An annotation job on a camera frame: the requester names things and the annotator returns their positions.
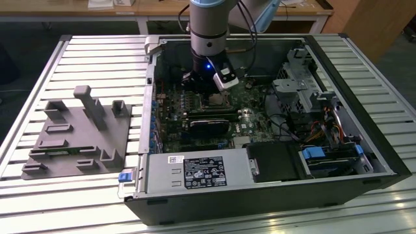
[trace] warning label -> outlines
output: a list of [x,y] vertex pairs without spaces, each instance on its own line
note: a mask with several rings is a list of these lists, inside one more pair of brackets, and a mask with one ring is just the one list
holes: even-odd
[[184,186],[200,189],[226,185],[222,157],[202,157],[182,160]]

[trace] metal frame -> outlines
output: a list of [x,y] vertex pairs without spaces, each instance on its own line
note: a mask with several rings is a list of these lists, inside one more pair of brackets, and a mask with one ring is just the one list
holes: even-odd
[[[313,21],[310,34],[321,32],[329,15],[316,16],[274,16],[273,21]],[[148,35],[148,22],[161,20],[177,20],[177,16],[0,16],[0,22],[78,22],[78,21],[134,21],[140,34]]]
[[[110,44],[102,42],[101,46],[125,45],[125,39],[142,38],[142,36],[84,36],[73,39],[110,39]],[[404,163],[416,173],[416,132],[413,115],[404,110],[405,102],[397,98],[396,89],[390,87],[388,81],[381,77],[380,72],[372,66],[365,56],[354,47],[344,41],[338,35],[314,35],[317,43],[322,47],[328,58],[336,65],[346,84],[370,114],[382,134],[394,147]],[[144,54],[144,44],[125,50],[109,51],[105,49],[93,51],[88,56],[89,77],[78,78],[66,76],[64,73],[54,73],[53,64],[64,61],[58,59],[58,53],[64,51],[65,42],[60,42],[54,49],[52,58],[46,64],[44,72],[34,85],[28,102],[22,107],[10,132],[0,147],[0,226],[4,233],[28,232],[65,232],[65,233],[410,233],[416,228],[416,176],[394,184],[386,189],[374,190],[365,195],[354,198],[341,206],[328,208],[313,208],[277,212],[269,214],[250,215],[237,218],[208,220],[180,225],[146,227],[129,209],[122,204],[122,197],[133,193],[133,183],[117,183],[116,174],[76,176],[45,180],[22,181],[16,179],[20,176],[21,163],[26,159],[26,151],[36,141],[36,131],[41,127],[45,116],[41,113],[45,101],[38,101],[40,96],[58,98],[65,93],[65,86],[73,83],[94,85],[93,90],[114,90],[124,97],[126,102],[136,103],[132,118],[134,126],[130,128],[125,168],[137,166],[138,163],[138,134],[140,113],[142,108],[140,94],[134,95],[125,92],[125,84],[136,85],[140,79],[130,79],[117,83],[112,78],[94,80],[92,76],[98,73],[93,70],[102,69],[102,61],[98,56],[105,52],[106,56],[112,53],[125,53],[124,56]],[[84,50],[66,50],[65,58],[80,58],[80,54],[88,50],[90,45],[84,45]],[[118,73],[112,71],[112,67],[105,68],[104,73]],[[121,71],[126,76],[132,70]],[[53,91],[44,91],[44,87],[60,88]],[[101,97],[105,102],[110,97]]]

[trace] cable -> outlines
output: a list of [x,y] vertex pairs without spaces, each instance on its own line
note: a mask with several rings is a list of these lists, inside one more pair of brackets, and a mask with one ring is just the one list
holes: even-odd
[[281,126],[282,123],[285,123],[285,122],[282,122],[281,124],[277,124],[268,116],[266,116],[266,118],[268,118],[268,120],[270,121],[270,123],[278,128],[278,131],[284,131],[284,132],[288,134],[288,136],[289,136],[294,141],[302,143],[302,141],[298,139],[298,137],[297,137],[288,129],[285,129],[285,128]]
[[32,90],[28,89],[12,89],[12,90],[1,90],[0,93],[8,93],[8,92],[30,92]]
[[[253,65],[254,65],[254,62],[256,62],[257,28],[256,28],[256,25],[254,25],[254,20],[253,20],[252,14],[250,14],[250,12],[249,12],[249,10],[248,10],[248,8],[246,8],[244,2],[240,1],[237,5],[238,5],[238,8],[240,8],[240,5],[242,6],[242,8],[244,8],[244,10],[245,10],[245,12],[246,12],[246,14],[248,14],[250,23],[252,23],[252,27],[254,28],[254,41],[253,41],[253,46],[252,46],[252,49],[250,49],[250,50],[253,50],[253,59],[252,59],[250,64],[249,64],[248,67],[246,67],[246,71],[245,71],[245,72],[248,73],[249,70],[252,69]],[[248,20],[246,20],[246,18],[245,18],[245,15],[244,15],[244,13],[242,13],[242,10],[241,10],[241,15],[242,15],[242,18],[244,18],[245,22],[248,23]],[[249,24],[246,24],[246,27],[248,27],[249,33],[250,33],[250,35],[252,35],[253,32],[252,32],[252,30],[250,30]]]
[[180,11],[180,13],[177,14],[177,24],[180,25],[181,31],[184,33],[186,33],[186,31],[182,29],[182,23],[181,23],[181,15],[184,13],[184,11],[189,8],[189,4],[182,8],[182,10]]
[[244,14],[244,12],[242,12],[242,8],[241,8],[241,4],[240,4],[240,3],[242,3],[242,2],[241,2],[241,1],[238,2],[237,7],[238,7],[238,10],[240,10],[240,14],[241,14],[241,16],[242,16],[242,19],[244,19],[244,21],[245,21],[245,25],[246,25],[246,27],[248,27],[249,37],[250,37],[250,39],[252,39],[252,47],[250,47],[249,49],[245,50],[245,52],[246,52],[246,51],[250,51],[250,50],[254,48],[254,46],[256,46],[256,44],[257,44],[257,38],[254,38],[254,36],[253,36],[253,32],[252,32],[250,26],[249,26],[249,22],[248,22],[248,20],[246,20],[245,14]]
[[284,5],[284,8],[285,8],[285,20],[288,21],[288,12],[286,12],[286,9],[288,9],[288,6],[284,2],[280,2],[282,5]]

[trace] floor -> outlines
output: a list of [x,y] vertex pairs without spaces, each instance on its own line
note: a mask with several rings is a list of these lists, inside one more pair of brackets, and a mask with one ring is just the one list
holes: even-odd
[[[149,32],[178,33],[174,22],[150,22]],[[20,112],[29,91],[44,69],[58,38],[70,35],[130,35],[138,34],[134,22],[60,22],[45,30],[41,23],[0,23],[0,43],[4,45],[21,76],[10,84],[0,85],[0,142],[6,135]],[[380,59],[377,68],[386,76],[402,96],[416,107],[414,67],[416,43],[400,36]]]

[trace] metal slat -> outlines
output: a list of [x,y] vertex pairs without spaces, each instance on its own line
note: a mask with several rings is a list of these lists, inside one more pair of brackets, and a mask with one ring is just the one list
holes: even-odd
[[338,72],[360,72],[360,71],[368,71],[368,67],[362,64],[356,65],[334,65]]
[[326,53],[328,58],[338,59],[338,58],[356,58],[356,54],[352,52],[329,52]]
[[56,67],[54,72],[145,70],[146,67],[148,67],[146,63],[58,65]]
[[132,87],[144,86],[144,78],[130,79],[106,79],[106,80],[74,80],[74,81],[50,81],[46,86],[46,90],[53,89],[74,89],[78,85],[89,85],[90,88],[116,88],[116,87]]
[[416,144],[416,134],[401,134],[385,136],[392,146],[404,146]]
[[145,70],[54,73],[50,80],[117,79],[145,77]]
[[320,46],[345,46],[344,41],[318,41]]
[[100,35],[100,36],[72,36],[73,39],[94,39],[94,38],[145,38],[146,35]]
[[33,141],[37,140],[37,135],[22,135],[20,141]]
[[96,57],[93,59],[90,58],[61,58],[58,61],[58,65],[144,62],[144,59],[145,59],[144,56]]
[[352,49],[348,46],[324,46],[321,49],[324,52],[352,52]]
[[337,35],[336,36],[322,36],[317,35],[314,36],[316,41],[342,41],[342,38],[340,38]]
[[[90,96],[100,97],[121,97],[130,95],[142,95],[144,87],[134,88],[104,88],[90,89]],[[73,90],[49,90],[42,93],[41,99],[73,98]]]
[[416,144],[406,146],[396,146],[394,150],[398,154],[416,152]]
[[361,65],[362,61],[358,58],[330,58],[333,65]]
[[384,102],[394,102],[396,99],[392,95],[369,95],[369,96],[358,96],[357,97],[361,104],[374,104],[374,103],[384,103]]
[[77,39],[73,38],[69,41],[69,45],[72,44],[124,44],[124,43],[144,43],[145,38],[93,38],[93,39]]
[[378,125],[382,134],[416,133],[416,123],[392,123]]
[[[142,104],[142,96],[136,97],[101,97],[100,103],[101,105],[110,105],[114,100],[122,100],[125,104],[129,105],[141,105]],[[66,107],[74,107],[74,106],[82,106],[82,103],[78,99],[62,99],[62,102]],[[36,109],[44,110],[46,106],[48,101],[40,101],[37,103]]]
[[338,74],[344,79],[374,78],[370,72],[340,72]]
[[[330,87],[330,84],[326,79],[322,79],[322,83],[325,87]],[[350,88],[381,86],[381,83],[377,81],[377,79],[348,79],[345,80],[345,83]]]
[[108,56],[144,56],[144,50],[86,50],[86,51],[65,51],[62,58],[81,57],[108,57]]
[[397,103],[392,104],[369,104],[364,105],[364,108],[369,114],[404,112],[404,109]]
[[86,50],[140,50],[144,48],[142,43],[136,44],[96,44],[96,45],[68,45],[66,51]]

